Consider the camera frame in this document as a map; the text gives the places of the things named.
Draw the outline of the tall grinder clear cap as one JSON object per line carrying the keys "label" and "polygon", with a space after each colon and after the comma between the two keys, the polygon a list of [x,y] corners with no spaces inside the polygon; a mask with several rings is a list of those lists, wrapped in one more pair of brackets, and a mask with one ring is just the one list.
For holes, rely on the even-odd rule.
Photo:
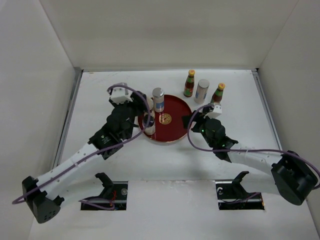
{"label": "tall grinder clear cap", "polygon": [[152,98],[150,97],[146,97],[146,101],[147,101],[147,104],[148,104],[148,107],[149,107],[149,111],[146,111],[144,113],[144,115],[151,115],[153,118],[155,117],[155,111],[154,111],[154,101]]}

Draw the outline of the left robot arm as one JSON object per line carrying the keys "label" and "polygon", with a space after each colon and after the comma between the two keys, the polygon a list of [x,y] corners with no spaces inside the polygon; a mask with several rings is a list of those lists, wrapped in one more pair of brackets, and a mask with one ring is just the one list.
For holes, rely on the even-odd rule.
{"label": "left robot arm", "polygon": [[51,220],[67,203],[67,188],[81,172],[104,162],[134,139],[135,118],[150,109],[146,95],[140,91],[112,91],[109,102],[114,108],[106,123],[80,150],[47,173],[22,181],[22,198],[39,224]]}

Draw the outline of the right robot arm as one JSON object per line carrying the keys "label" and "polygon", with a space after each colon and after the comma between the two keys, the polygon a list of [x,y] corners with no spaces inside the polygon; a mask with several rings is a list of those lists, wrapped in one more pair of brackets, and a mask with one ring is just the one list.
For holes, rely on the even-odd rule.
{"label": "right robot arm", "polygon": [[280,195],[287,202],[300,206],[311,191],[319,188],[319,171],[293,151],[250,149],[226,135],[221,121],[194,111],[182,116],[184,129],[199,133],[208,144],[208,152],[231,164],[240,164],[261,171],[259,178],[243,171],[232,181],[232,192],[238,198],[261,192]]}

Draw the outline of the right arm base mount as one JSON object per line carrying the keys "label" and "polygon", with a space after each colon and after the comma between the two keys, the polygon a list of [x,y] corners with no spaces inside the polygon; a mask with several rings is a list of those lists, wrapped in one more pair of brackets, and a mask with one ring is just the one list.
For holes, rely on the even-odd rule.
{"label": "right arm base mount", "polygon": [[260,192],[247,192],[241,185],[249,171],[242,171],[234,179],[223,179],[215,182],[217,204],[221,211],[264,210]]}

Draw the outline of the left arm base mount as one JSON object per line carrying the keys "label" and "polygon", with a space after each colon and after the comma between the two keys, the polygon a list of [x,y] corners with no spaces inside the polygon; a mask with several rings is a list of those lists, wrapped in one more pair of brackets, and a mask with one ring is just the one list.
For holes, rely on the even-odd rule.
{"label": "left arm base mount", "polygon": [[97,173],[102,187],[99,194],[89,196],[81,202],[81,211],[125,211],[127,209],[127,197],[129,183],[127,181],[112,181],[105,173]]}

